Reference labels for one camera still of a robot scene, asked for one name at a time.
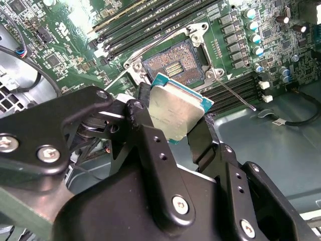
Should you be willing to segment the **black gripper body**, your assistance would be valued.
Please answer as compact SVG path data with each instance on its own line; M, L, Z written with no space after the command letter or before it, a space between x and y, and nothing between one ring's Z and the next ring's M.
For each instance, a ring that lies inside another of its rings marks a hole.
M196 219L187 229L163 230L152 215L141 170L130 165L75 195L60 210L53 240L234 240L215 181L181 170Z

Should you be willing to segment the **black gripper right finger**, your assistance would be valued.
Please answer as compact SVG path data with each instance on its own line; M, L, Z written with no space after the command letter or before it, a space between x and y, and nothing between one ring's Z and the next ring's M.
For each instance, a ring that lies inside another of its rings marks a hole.
M218 185L220 230L228 240L312 240L312 230L256 163L237 161L214 121L202 117L187 134L197 172Z

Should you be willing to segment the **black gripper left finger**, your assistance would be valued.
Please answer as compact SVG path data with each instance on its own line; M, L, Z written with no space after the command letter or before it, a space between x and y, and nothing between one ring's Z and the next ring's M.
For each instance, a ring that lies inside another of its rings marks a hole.
M53 177L68 166L72 131L82 121L112 106L112 96L96 86L39 104L1 119L1 135L16 138L18 147L1 152L1 166L28 178ZM119 191L121 178L130 167L138 168L155 223L163 230L185 230L196 213L163 132L156 129L147 107L136 99L119 108L125 119L110 136L123 143L116 158L119 170L87 191L76 195L65 207L62 219L77 221L108 217L110 201L115 199L125 218L133 212L130 200Z

